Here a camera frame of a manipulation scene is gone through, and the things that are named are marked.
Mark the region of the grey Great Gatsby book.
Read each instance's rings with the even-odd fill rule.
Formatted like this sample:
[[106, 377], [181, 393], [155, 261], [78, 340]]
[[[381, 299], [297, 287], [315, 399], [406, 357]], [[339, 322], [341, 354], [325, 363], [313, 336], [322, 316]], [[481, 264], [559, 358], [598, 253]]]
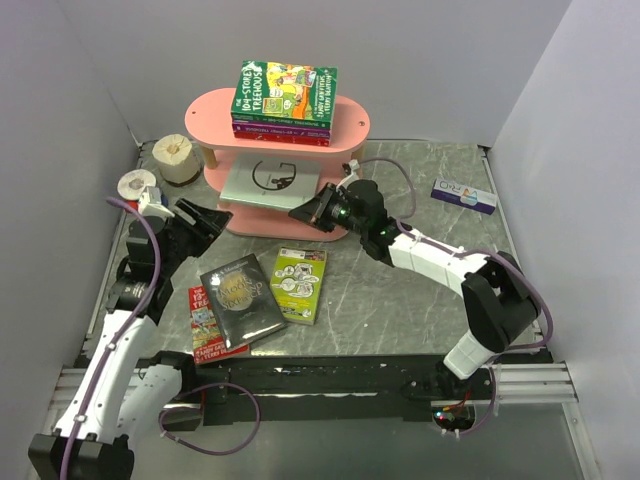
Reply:
[[232, 163], [220, 200], [290, 211], [316, 195], [322, 165], [316, 161], [240, 154]]

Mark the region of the red 156-storey treehouse book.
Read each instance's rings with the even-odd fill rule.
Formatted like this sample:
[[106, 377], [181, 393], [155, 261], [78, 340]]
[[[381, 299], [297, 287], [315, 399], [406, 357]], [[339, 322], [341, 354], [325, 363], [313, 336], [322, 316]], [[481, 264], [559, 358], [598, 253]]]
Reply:
[[322, 138], [322, 137], [309, 137], [309, 136], [273, 134], [273, 133], [256, 133], [256, 132], [246, 132], [246, 131], [235, 131], [234, 137], [237, 139], [244, 139], [244, 140], [257, 140], [257, 141], [278, 142], [278, 143], [286, 143], [286, 144], [310, 145], [310, 146], [317, 146], [317, 147], [330, 146], [330, 140], [328, 138]]

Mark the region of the black Maugham book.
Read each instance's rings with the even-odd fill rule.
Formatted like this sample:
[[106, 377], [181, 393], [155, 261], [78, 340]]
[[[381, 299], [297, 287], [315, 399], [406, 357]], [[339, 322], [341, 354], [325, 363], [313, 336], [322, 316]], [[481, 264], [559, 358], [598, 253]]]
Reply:
[[227, 350], [287, 326], [257, 257], [246, 255], [200, 276]]

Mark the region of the purple 117-storey treehouse book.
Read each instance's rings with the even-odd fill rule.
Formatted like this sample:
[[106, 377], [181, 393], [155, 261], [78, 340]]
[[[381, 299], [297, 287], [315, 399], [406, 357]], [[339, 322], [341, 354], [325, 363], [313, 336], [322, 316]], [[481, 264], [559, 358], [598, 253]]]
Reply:
[[235, 132], [292, 135], [313, 138], [331, 138], [331, 131], [318, 128], [291, 127], [286, 125], [263, 124], [252, 122], [233, 121], [232, 128]]

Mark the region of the green 104-storey treehouse book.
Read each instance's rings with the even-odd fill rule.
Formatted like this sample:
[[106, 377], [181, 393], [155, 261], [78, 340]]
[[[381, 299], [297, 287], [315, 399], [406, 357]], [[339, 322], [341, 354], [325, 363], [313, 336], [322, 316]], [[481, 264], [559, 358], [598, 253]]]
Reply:
[[329, 130], [338, 69], [245, 60], [231, 103], [235, 121]]

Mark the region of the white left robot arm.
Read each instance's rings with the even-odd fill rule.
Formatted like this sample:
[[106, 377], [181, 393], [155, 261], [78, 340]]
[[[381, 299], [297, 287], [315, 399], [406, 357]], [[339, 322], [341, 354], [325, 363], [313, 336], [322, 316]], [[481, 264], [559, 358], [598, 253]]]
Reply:
[[172, 277], [189, 257], [198, 258], [221, 235], [232, 215], [179, 199], [168, 216], [133, 215], [127, 254], [105, 302], [99, 342], [78, 390], [49, 434], [33, 437], [31, 464], [42, 479], [128, 479], [135, 445], [171, 400], [185, 402], [198, 389], [189, 353], [160, 351], [141, 383], [130, 382], [141, 353], [173, 294]]

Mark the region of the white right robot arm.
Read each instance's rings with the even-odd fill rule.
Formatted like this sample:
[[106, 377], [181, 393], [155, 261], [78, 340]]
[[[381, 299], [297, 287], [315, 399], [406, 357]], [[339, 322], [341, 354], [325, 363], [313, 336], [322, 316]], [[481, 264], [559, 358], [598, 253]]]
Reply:
[[328, 183], [288, 215], [321, 232], [340, 227], [356, 233], [371, 258], [433, 280], [462, 298], [467, 331], [437, 374], [438, 389], [448, 398], [468, 391], [472, 375], [507, 351], [542, 312], [534, 288], [510, 255], [452, 247], [421, 234], [388, 214], [372, 180], [347, 187]]

